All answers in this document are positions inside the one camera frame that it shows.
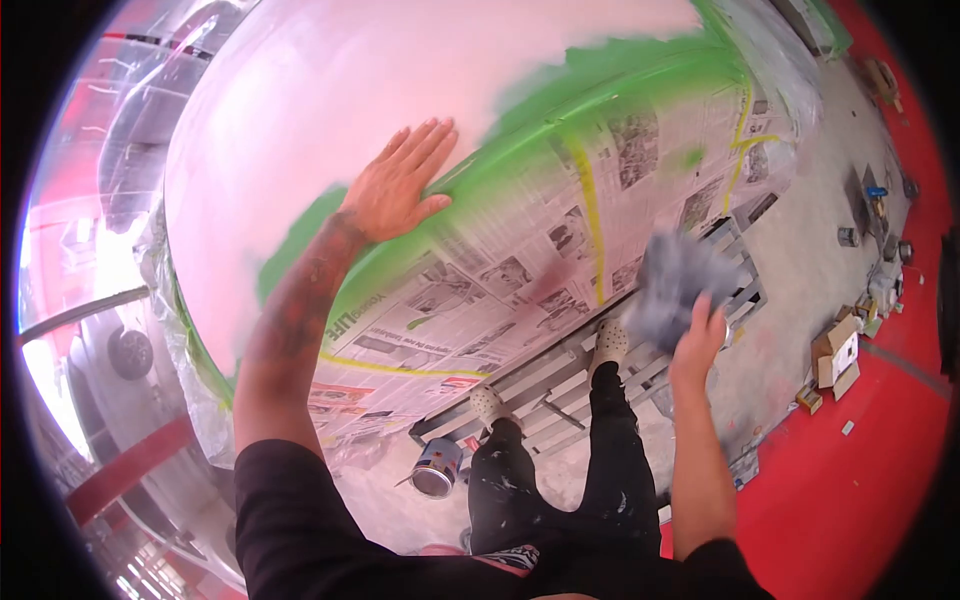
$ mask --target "black pants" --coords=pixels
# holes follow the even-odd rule
[[[546,532],[554,537],[558,531],[578,539],[625,541],[652,555],[660,553],[654,477],[616,363],[600,365],[591,383],[590,463],[580,508],[566,513],[543,499],[520,428],[511,420],[497,420],[470,467],[472,554],[522,545]]]

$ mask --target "paint can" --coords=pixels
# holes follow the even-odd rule
[[[434,438],[410,472],[410,484],[428,498],[446,498],[453,490],[463,460],[464,450],[456,442]]]
[[[860,245],[860,234],[854,228],[838,228],[837,241],[841,246],[856,248]]]

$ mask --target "gray rag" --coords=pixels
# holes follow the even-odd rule
[[[631,347],[642,341],[673,355],[690,329],[693,304],[710,294],[710,314],[737,290],[740,270],[712,245],[681,233],[655,233],[647,243],[636,274],[636,293],[625,311],[623,326]]]

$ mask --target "newspaper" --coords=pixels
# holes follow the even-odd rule
[[[462,224],[331,319],[308,406],[326,444],[408,427],[536,355],[636,284],[655,228],[699,234],[765,184],[796,127],[759,85],[614,99],[481,182]]]

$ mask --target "foot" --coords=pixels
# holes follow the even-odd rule
[[[587,369],[587,381],[593,381],[593,372],[600,365],[613,361],[618,366],[627,356],[627,332],[617,319],[605,319],[597,327],[597,341],[593,345],[593,360]]]
[[[488,429],[493,429],[493,422],[497,419],[509,419],[520,428],[523,427],[523,421],[510,412],[500,394],[489,385],[481,384],[473,388],[470,392],[470,407]]]

